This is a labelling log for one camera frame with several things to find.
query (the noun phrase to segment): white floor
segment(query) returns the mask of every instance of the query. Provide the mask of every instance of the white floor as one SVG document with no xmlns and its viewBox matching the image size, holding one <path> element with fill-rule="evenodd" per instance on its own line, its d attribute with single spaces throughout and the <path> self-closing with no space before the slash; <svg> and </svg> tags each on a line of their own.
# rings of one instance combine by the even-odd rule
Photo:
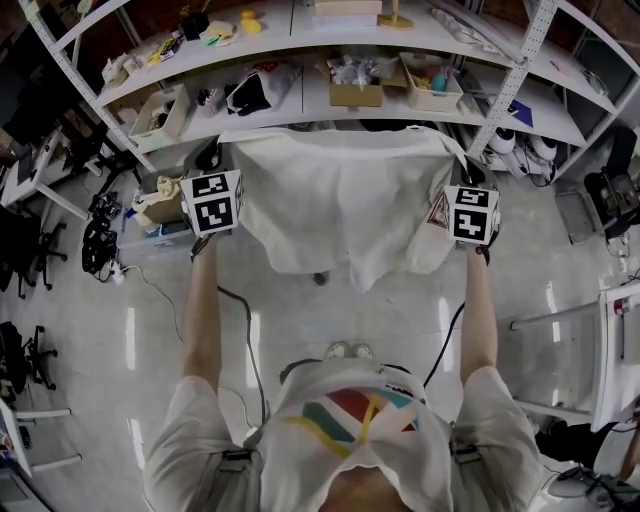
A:
<svg viewBox="0 0 640 512">
<path fill-rule="evenodd" d="M 88 205 L 101 180 L 67 187 L 65 194 Z M 604 241 L 571 246 L 550 189 L 500 178 L 503 229 L 492 249 L 491 274 L 501 332 L 510 319 L 577 306 L 595 299 L 600 286 L 624 280 L 619 262 Z M 52 217 L 61 212 L 54 209 Z M 145 286 L 132 270 L 123 285 L 101 284 L 80 264 L 84 223 L 64 215 L 68 228 L 59 245 L 66 263 L 51 266 L 53 290 L 42 283 L 17 299 L 14 280 L 0 295 L 0 320 L 11 320 L 23 337 L 36 324 L 45 326 L 45 348 L 58 389 L 45 392 L 31 384 L 36 407 L 68 406 L 70 418 L 40 421 L 32 429 L 33 457 L 78 451 L 79 464 L 35 477 L 35 484 L 56 510 L 143 512 L 141 468 L 144 453 L 158 433 L 180 376 L 181 343 L 171 306 Z M 638 267 L 640 237 L 632 231 L 629 267 Z M 366 341 L 376 357 L 401 364 L 421 378 L 428 374 L 446 336 L 449 321 L 464 299 L 464 254 L 452 252 L 431 275 L 394 273 L 366 295 L 351 288 L 348 269 L 331 273 L 324 287 L 309 276 L 276 274 L 265 252 L 239 229 L 219 247 L 219 282 L 249 301 L 254 318 L 252 341 L 265 392 L 273 400 L 278 373 L 289 362 L 322 357 L 336 340 Z M 124 261 L 140 265 L 145 277 L 174 301 L 182 329 L 183 302 L 189 282 L 188 249 Z M 245 344 L 242 307 L 221 299 L 223 332 L 222 386 L 240 393 L 249 423 L 259 420 L 256 380 Z M 578 389 L 572 370 L 579 337 L 569 326 L 538 329 L 501 340 L 500 370 L 511 391 L 540 401 L 572 402 Z M 461 387 L 457 378 L 459 331 L 428 389 L 434 408 L 455 419 Z M 242 403 L 221 391 L 223 411 L 234 437 L 242 439 Z M 23 406 L 30 405 L 27 393 Z"/>
</svg>

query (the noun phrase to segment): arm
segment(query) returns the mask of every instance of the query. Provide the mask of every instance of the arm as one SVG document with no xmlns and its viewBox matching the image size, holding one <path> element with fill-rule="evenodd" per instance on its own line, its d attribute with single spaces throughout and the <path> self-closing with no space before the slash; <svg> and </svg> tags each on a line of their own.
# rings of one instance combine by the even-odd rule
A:
<svg viewBox="0 0 640 512">
<path fill-rule="evenodd" d="M 492 511 L 528 510 L 541 481 L 540 454 L 526 416 L 496 370 L 498 329 L 484 255 L 467 249 L 467 301 L 460 377 L 464 398 L 456 422 L 461 445 L 474 445 L 489 480 L 478 480 Z M 463 480 L 477 480 L 461 466 Z"/>
<path fill-rule="evenodd" d="M 220 312 L 216 241 L 193 260 L 185 308 L 182 379 L 164 426 L 147 452 L 144 495 L 156 512 L 202 510 L 222 453 L 237 450 L 218 405 Z"/>
<path fill-rule="evenodd" d="M 222 367 L 218 307 L 217 243 L 196 255 L 184 315 L 183 377 L 202 377 L 217 391 Z"/>
<path fill-rule="evenodd" d="M 475 247 L 467 248 L 467 298 L 462 322 L 460 378 L 466 384 L 478 368 L 493 366 L 498 358 L 498 328 L 491 301 L 489 270 Z"/>
</svg>

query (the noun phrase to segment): plastic bag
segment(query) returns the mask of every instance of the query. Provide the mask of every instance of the plastic bag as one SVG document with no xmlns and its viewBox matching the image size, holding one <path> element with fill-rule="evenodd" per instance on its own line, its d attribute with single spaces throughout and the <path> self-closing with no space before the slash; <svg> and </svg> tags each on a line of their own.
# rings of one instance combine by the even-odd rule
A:
<svg viewBox="0 0 640 512">
<path fill-rule="evenodd" d="M 364 89 L 367 85 L 377 85 L 380 80 L 391 78 L 398 57 L 360 56 L 351 53 L 342 58 L 328 59 L 331 81 L 334 84 L 357 85 Z"/>
<path fill-rule="evenodd" d="M 277 107 L 298 76 L 300 76 L 300 68 L 285 62 L 269 61 L 256 64 L 227 96 L 227 107 L 240 115 L 243 111 L 249 114 L 256 110 Z M 243 91 L 243 88 L 247 89 L 250 84 L 255 89 Z M 235 101 L 236 96 L 240 99 L 243 92 L 248 93 L 248 99 Z M 262 98 L 258 98 L 257 93 L 261 93 Z"/>
</svg>

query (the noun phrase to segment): white towel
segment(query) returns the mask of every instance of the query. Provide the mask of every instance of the white towel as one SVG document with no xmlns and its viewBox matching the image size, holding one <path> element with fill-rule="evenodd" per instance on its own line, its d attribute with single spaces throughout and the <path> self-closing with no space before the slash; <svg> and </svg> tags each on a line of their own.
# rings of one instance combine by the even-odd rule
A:
<svg viewBox="0 0 640 512">
<path fill-rule="evenodd" d="M 224 132 L 220 142 L 242 172 L 240 221 L 277 272 L 324 272 L 346 257 L 366 292 L 391 270 L 435 270 L 453 245 L 429 226 L 436 234 L 419 237 L 407 257 L 456 157 L 464 162 L 458 143 L 436 130 L 265 128 Z"/>
</svg>

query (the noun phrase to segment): blue paper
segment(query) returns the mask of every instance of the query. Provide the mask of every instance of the blue paper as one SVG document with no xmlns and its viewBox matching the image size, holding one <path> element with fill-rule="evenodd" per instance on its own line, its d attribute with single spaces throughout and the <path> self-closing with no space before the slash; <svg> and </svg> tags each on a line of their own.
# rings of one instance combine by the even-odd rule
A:
<svg viewBox="0 0 640 512">
<path fill-rule="evenodd" d="M 533 116 L 531 115 L 531 109 L 526 105 L 523 105 L 519 101 L 513 100 L 511 106 L 517 109 L 517 112 L 513 114 L 518 121 L 522 121 L 527 126 L 533 128 Z"/>
</svg>

